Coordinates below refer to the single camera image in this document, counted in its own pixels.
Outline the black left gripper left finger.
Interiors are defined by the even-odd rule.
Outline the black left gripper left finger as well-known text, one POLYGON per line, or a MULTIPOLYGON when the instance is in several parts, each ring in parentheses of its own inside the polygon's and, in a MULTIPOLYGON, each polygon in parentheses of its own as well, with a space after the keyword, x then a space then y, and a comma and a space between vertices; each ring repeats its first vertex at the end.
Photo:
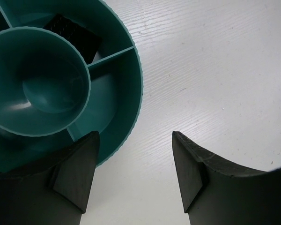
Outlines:
POLYGON ((78 225, 86 212, 100 134, 0 172, 0 225, 78 225))

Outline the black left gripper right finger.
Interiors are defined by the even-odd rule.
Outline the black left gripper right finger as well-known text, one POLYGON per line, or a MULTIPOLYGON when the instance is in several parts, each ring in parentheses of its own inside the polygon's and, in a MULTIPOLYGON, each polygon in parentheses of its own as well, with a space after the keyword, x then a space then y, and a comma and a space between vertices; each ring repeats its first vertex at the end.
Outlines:
POLYGON ((172 133, 172 151, 192 225, 281 225, 281 168, 239 165, 179 131, 172 133))

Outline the black lego plate in container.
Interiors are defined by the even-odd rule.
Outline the black lego plate in container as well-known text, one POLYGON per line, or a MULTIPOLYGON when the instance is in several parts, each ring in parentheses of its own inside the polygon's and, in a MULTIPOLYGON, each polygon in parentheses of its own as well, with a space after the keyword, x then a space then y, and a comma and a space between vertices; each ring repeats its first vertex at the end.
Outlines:
POLYGON ((80 52, 87 64, 93 62, 102 42, 101 37, 61 14, 56 14, 44 26, 44 29, 50 30, 69 41, 80 52))

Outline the teal divided round container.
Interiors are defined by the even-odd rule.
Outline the teal divided round container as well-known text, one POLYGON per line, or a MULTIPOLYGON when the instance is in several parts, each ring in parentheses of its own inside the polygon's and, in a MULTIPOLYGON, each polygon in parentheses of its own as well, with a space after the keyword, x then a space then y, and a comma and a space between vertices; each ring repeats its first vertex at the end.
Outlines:
POLYGON ((127 140, 143 94, 130 33, 102 0, 0 0, 0 173, 100 134, 97 163, 127 140), (102 38, 87 64, 44 29, 56 15, 102 38))

